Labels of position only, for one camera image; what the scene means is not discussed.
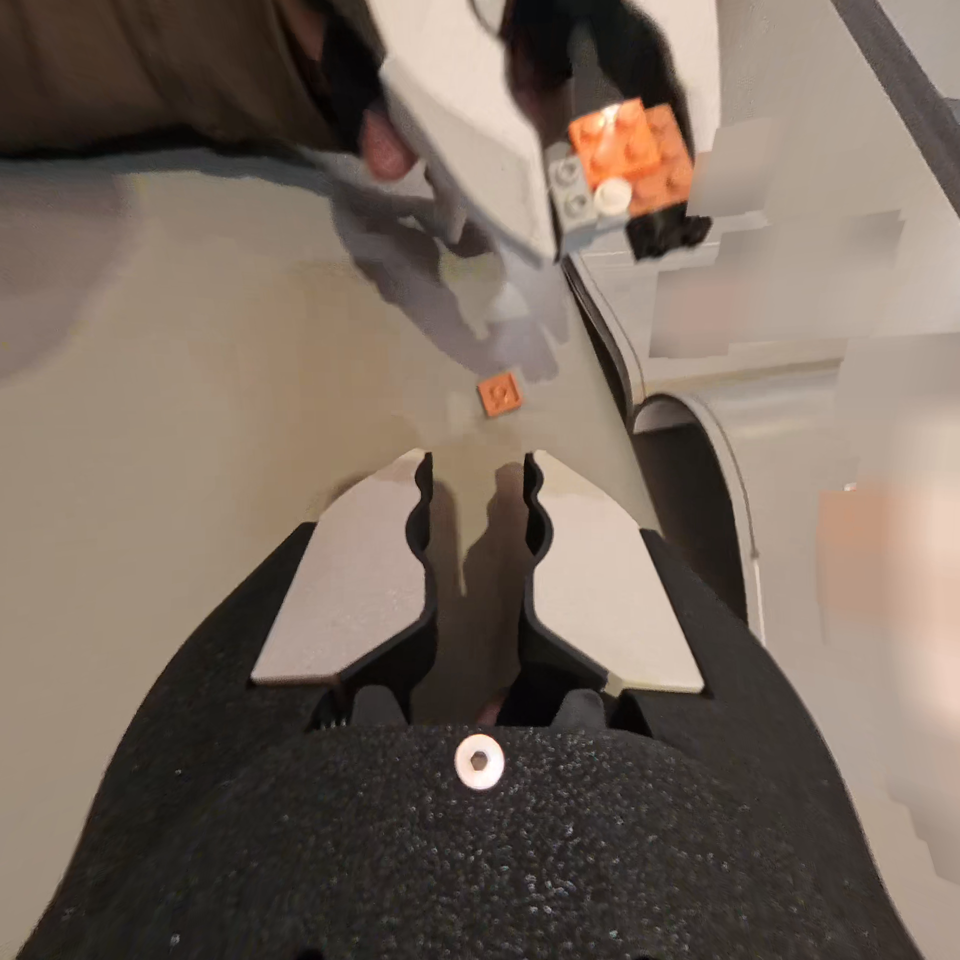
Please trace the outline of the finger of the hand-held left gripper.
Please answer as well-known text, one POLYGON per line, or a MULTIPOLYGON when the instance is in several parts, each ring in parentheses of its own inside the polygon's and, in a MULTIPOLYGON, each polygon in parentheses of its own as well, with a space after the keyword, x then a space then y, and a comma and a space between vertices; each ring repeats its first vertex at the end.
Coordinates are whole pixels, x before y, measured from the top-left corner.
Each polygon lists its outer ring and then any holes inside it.
POLYGON ((685 94, 696 152, 710 152, 722 121, 716 1, 665 1, 658 14, 685 94))
POLYGON ((379 81, 393 125, 425 164, 444 240, 467 222, 529 260, 558 249, 544 150, 510 89, 504 1, 378 1, 379 81))

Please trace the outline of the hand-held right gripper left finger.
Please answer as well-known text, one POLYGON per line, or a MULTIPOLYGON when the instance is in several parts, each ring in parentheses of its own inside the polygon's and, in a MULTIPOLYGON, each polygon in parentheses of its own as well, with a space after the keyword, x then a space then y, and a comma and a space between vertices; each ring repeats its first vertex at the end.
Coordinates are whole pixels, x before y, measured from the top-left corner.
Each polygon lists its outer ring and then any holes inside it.
POLYGON ((437 653, 433 458, 415 448, 319 516, 250 673, 258 686, 414 687, 437 653))

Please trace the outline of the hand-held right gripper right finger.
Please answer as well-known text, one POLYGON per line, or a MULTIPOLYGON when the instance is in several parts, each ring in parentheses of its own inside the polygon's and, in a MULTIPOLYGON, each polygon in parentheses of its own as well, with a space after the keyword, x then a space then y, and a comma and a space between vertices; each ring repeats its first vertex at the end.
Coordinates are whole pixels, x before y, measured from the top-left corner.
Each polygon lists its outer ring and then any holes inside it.
POLYGON ((705 681, 640 525, 546 450, 524 460, 521 663, 575 687, 700 694, 705 681))

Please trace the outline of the orange brick assembly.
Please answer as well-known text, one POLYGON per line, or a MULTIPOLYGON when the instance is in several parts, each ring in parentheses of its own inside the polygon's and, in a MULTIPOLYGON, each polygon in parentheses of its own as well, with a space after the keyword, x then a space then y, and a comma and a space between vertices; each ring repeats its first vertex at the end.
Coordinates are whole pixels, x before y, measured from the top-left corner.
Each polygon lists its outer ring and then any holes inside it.
POLYGON ((693 161, 669 104, 618 102, 570 122, 565 143, 546 155, 550 203, 562 257, 599 238, 624 234, 635 260, 693 249, 713 221, 688 210, 693 161), (627 216, 602 219, 594 191, 620 177, 632 186, 627 216))

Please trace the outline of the small orange brick plate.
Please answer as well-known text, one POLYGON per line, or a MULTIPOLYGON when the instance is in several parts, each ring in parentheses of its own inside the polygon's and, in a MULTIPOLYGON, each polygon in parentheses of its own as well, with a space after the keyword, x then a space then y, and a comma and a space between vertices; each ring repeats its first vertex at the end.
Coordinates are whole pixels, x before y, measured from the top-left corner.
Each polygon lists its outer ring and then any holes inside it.
POLYGON ((477 394, 484 414, 489 419, 499 418, 522 408, 522 390, 510 370, 479 382, 477 394))

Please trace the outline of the person's left forearm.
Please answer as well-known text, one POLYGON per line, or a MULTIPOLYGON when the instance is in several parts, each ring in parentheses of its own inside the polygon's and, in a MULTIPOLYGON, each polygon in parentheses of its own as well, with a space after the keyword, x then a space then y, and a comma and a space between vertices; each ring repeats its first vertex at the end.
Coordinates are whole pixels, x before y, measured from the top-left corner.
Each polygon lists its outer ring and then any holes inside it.
POLYGON ((180 128, 339 145, 275 2, 2 2, 2 155, 180 128))

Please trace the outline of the grey desk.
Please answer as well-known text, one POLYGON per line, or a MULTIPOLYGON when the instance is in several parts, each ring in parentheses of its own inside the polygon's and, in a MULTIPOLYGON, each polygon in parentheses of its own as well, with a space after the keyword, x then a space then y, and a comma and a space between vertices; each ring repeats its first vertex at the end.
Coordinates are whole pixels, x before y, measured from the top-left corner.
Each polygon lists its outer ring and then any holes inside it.
POLYGON ((2 163, 2 958, 37 925, 162 668, 300 522, 421 448, 438 658, 414 716, 506 686, 522 456, 684 551, 558 270, 458 255, 325 170, 206 150, 2 163), (477 393, 511 371, 521 408, 477 393))

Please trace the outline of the person's left hand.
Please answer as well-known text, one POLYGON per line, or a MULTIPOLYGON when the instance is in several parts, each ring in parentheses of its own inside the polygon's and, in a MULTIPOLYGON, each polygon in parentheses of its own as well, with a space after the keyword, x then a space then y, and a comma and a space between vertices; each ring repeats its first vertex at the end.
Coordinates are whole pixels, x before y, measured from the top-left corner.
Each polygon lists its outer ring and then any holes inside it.
POLYGON ((313 2, 322 22, 321 42, 310 66, 310 85, 340 145, 366 163, 382 182, 395 182, 417 156, 391 121, 379 78, 377 42, 332 2, 313 2))

